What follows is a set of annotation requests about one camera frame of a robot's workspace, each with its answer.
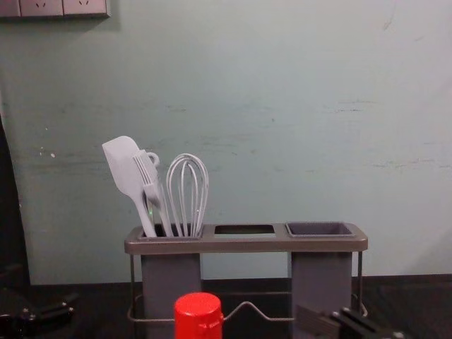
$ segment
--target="painted wall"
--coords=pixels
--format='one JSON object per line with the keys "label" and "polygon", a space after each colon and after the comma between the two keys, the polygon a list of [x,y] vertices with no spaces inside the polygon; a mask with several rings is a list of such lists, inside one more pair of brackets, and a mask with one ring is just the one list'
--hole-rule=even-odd
{"label": "painted wall", "polygon": [[[127,281],[138,224],[101,144],[210,171],[207,222],[346,220],[368,275],[452,273],[448,0],[113,0],[0,25],[0,88],[32,281]],[[206,278],[285,276],[210,256]]]}

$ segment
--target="spatula head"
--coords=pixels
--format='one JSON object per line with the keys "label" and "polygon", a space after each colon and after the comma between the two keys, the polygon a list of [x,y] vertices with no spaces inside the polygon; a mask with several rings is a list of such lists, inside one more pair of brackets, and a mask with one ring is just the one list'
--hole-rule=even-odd
{"label": "spatula head", "polygon": [[118,190],[129,195],[130,188],[127,182],[130,178],[135,178],[137,170],[133,168],[133,156],[140,150],[135,141],[128,136],[120,136],[102,144],[105,157],[107,158],[110,171],[112,171],[113,180]]}

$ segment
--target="wall outlet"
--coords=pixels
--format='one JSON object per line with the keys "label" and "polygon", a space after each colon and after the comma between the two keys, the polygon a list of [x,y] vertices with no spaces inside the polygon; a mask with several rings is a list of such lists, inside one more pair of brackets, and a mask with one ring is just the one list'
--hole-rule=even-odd
{"label": "wall outlet", "polygon": [[62,16],[62,0],[20,0],[22,16]]}
{"label": "wall outlet", "polygon": [[20,16],[19,0],[0,0],[0,18]]}
{"label": "wall outlet", "polygon": [[63,0],[65,16],[108,16],[107,0]]}

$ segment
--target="wall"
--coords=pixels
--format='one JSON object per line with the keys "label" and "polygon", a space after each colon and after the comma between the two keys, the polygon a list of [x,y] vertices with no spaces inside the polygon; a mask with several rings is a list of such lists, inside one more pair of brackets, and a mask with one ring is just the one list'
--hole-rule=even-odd
{"label": "wall", "polygon": [[[138,224],[101,144],[210,171],[208,222],[346,220],[367,275],[452,273],[452,5],[113,2],[113,17],[0,25],[0,88],[32,281],[126,281]],[[285,256],[204,275],[284,276]]]}

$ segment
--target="black clamp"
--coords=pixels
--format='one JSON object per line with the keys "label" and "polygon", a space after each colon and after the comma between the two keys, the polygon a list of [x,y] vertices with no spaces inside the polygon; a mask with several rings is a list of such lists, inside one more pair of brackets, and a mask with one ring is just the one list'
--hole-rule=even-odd
{"label": "black clamp", "polygon": [[77,299],[78,295],[72,294],[59,303],[35,307],[15,292],[0,290],[0,339],[22,339],[66,325]]}
{"label": "black clamp", "polygon": [[323,314],[297,306],[297,327],[325,339],[411,339],[406,333],[382,328],[348,308]]}

